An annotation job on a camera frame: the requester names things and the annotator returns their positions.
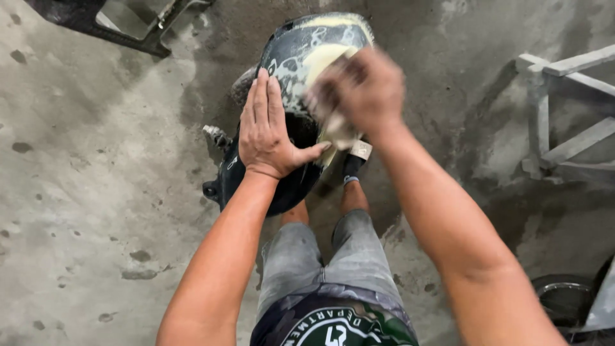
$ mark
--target shorts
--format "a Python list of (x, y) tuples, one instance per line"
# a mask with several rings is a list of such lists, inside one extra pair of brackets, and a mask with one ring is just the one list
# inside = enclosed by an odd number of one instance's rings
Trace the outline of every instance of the shorts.
[(263, 282), (256, 320), (276, 301), (317, 283), (338, 283), (387, 294), (403, 306), (371, 217), (362, 209), (346, 214), (331, 239), (334, 256), (322, 265), (314, 232), (288, 223), (263, 246)]

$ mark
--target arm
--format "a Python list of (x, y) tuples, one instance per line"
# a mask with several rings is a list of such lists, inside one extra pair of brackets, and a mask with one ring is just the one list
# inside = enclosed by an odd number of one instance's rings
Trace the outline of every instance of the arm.
[(241, 115), (246, 173), (197, 249), (162, 319), (157, 346), (234, 345), (241, 300), (278, 181), (330, 145), (297, 149), (288, 138), (280, 86), (258, 75)]
[(466, 343), (566, 345), (485, 214), (403, 123), (401, 70), (377, 50), (364, 49), (346, 66), (328, 68), (308, 97), (332, 89), (337, 97), (319, 99), (334, 100), (331, 107), (370, 137), (442, 276)]

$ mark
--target concrete floor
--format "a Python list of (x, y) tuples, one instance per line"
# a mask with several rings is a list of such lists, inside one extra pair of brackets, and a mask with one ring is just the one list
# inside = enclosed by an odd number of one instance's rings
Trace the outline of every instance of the concrete floor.
[[(511, 60), (557, 60), (615, 43), (609, 0), (218, 0), (170, 35), (158, 60), (0, 3), (0, 345), (152, 345), (166, 305), (219, 214), (200, 184), (230, 133), (228, 96), (286, 18), (330, 10), (370, 19), (407, 74), (405, 119), (484, 208), (530, 277), (593, 273), (615, 249), (615, 193), (530, 181), (523, 81)], [(615, 78), (613, 66), (595, 71)], [(553, 98), (553, 145), (613, 114), (585, 90)], [(610, 161), (613, 138), (579, 155)], [(374, 157), (362, 179), (376, 229), (423, 345), (458, 340), (442, 286)], [(325, 257), (340, 181), (308, 198)], [(262, 242), (275, 232), (268, 220)], [(247, 345), (256, 266), (238, 344)]]

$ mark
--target dark t-shirt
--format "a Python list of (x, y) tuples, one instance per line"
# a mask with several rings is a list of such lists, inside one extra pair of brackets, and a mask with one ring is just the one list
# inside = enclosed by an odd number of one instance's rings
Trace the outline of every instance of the dark t-shirt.
[(274, 303), (250, 346), (418, 346), (408, 315), (389, 296), (342, 284), (315, 284)]

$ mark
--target metal stand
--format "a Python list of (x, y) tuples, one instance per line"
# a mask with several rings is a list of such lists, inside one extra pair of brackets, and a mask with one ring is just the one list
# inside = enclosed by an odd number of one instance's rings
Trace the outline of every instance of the metal stand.
[(64, 26), (74, 31), (104, 39), (121, 46), (126, 46), (160, 58), (166, 58), (171, 50), (160, 42), (160, 38), (173, 25), (173, 22), (192, 5), (210, 6), (215, 0), (174, 0), (150, 24), (143, 39), (121, 33), (118, 30), (96, 22), (96, 16), (106, 0), (26, 0), (38, 14), (48, 22)]
[(595, 50), (566, 60), (550, 63), (530, 54), (517, 59), (517, 71), (528, 83), (528, 98), (534, 106), (530, 114), (530, 157), (522, 168), (533, 179), (543, 179), (547, 171), (565, 180), (602, 181), (615, 184), (615, 163), (575, 164), (570, 158), (615, 134), (615, 119), (606, 118), (567, 142), (549, 150), (549, 83), (551, 76), (568, 78), (615, 97), (615, 86), (579, 73), (586, 68), (615, 60), (615, 46)]

